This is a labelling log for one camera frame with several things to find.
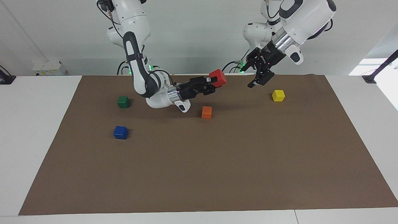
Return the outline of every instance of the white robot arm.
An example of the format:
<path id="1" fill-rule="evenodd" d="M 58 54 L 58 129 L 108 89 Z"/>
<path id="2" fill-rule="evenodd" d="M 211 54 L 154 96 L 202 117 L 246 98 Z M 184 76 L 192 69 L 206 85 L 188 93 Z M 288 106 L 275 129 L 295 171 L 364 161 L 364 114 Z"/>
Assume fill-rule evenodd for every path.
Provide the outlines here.
<path id="1" fill-rule="evenodd" d="M 271 21 L 269 13 L 275 11 L 271 6 L 277 6 L 278 3 L 280 3 L 279 15 Z M 253 31 L 255 28 L 250 24 L 244 30 L 244 36 L 250 47 L 255 47 L 248 54 L 247 63 L 241 69 L 246 71 L 253 67 L 257 70 L 255 79 L 248 85 L 250 88 L 259 84 L 265 85 L 274 76 L 270 68 L 279 63 L 286 55 L 297 65 L 301 64 L 304 60 L 300 50 L 301 45 L 308 39 L 318 37 L 326 29 L 336 12 L 336 5 L 333 0 L 263 0 L 261 12 L 268 20 L 267 24 L 263 26 L 265 32 Z M 271 24 L 277 22 L 274 27 L 280 26 L 275 33 L 271 31 L 270 22 Z M 259 37 L 262 35 L 264 40 L 260 41 Z"/>
<path id="2" fill-rule="evenodd" d="M 161 69 L 149 71 L 148 60 L 142 53 L 150 36 L 149 21 L 142 4 L 146 0 L 98 0 L 97 6 L 108 12 L 113 27 L 108 29 L 109 40 L 126 53 L 126 61 L 133 75 L 134 89 L 152 108 L 176 105 L 182 112 L 191 106 L 189 99 L 197 94 L 209 95 L 226 83 L 224 74 L 217 70 L 209 78 L 196 77 L 187 83 L 170 82 L 170 75 Z"/>

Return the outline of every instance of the white table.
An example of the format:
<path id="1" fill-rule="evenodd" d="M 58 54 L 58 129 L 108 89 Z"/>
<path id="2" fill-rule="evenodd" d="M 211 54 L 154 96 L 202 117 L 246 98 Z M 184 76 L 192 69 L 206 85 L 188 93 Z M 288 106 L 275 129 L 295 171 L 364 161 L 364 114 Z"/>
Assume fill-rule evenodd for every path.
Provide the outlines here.
<path id="1" fill-rule="evenodd" d="M 0 86 L 0 224 L 398 223 L 398 208 L 17 216 L 80 79 L 18 77 L 12 85 Z M 398 198 L 398 111 L 361 77 L 327 79 Z"/>

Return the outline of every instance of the brown surface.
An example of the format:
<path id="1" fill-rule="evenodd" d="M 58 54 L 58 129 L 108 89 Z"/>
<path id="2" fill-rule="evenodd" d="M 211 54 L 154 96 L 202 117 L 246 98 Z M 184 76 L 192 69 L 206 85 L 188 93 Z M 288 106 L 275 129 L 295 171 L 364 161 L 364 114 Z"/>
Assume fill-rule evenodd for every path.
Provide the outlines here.
<path id="1" fill-rule="evenodd" d="M 83 77 L 20 215 L 398 206 L 324 76 L 227 78 L 183 114 L 149 108 L 131 77 Z"/>

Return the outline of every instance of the black mount base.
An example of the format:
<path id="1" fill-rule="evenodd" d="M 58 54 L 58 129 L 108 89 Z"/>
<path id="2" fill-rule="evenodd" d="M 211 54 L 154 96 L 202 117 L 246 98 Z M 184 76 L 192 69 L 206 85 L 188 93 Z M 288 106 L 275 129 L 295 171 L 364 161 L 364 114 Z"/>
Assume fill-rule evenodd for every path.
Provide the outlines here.
<path id="1" fill-rule="evenodd" d="M 366 83 L 369 84 L 377 84 L 375 80 L 369 80 L 370 75 L 363 75 L 362 78 L 365 80 Z"/>
<path id="2" fill-rule="evenodd" d="M 5 81 L 0 81 L 0 85 L 10 85 L 10 84 L 15 80 L 15 78 L 16 78 L 15 75 L 11 75 L 11 76 L 9 76 L 9 77 L 11 77 L 11 79 L 8 80 L 7 82 L 5 82 Z"/>

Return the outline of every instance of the yellow cube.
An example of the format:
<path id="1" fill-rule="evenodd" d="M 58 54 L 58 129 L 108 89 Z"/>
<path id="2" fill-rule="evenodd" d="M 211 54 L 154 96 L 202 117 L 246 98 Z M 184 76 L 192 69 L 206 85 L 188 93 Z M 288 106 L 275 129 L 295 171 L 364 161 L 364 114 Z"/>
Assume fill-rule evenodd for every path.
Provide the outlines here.
<path id="1" fill-rule="evenodd" d="M 283 90 L 275 90 L 272 98 L 275 102 L 282 102 L 285 99 L 285 92 Z"/>

